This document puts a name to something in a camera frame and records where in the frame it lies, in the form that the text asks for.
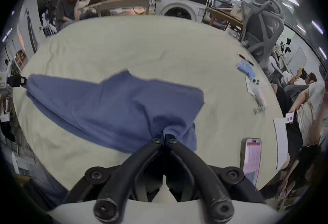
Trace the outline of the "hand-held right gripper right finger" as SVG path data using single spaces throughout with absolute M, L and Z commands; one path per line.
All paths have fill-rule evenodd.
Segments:
M 166 185 L 177 202 L 200 200 L 204 217 L 210 223 L 227 223 L 235 214 L 232 200 L 266 202 L 245 176 L 234 166 L 207 165 L 197 154 L 175 138 L 165 141 Z

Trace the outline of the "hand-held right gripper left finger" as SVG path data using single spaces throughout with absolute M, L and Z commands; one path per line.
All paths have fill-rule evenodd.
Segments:
M 96 200 L 93 214 L 101 223 L 121 223 L 128 199 L 152 202 L 163 185 L 163 143 L 153 139 L 121 165 L 89 168 L 67 194 L 64 204 Z

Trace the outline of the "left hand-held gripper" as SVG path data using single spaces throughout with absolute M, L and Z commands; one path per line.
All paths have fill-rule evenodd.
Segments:
M 11 77 L 11 85 L 8 83 L 8 79 Z M 21 75 L 10 75 L 7 71 L 0 71 L 0 88 L 11 87 L 24 87 L 27 83 L 27 78 Z

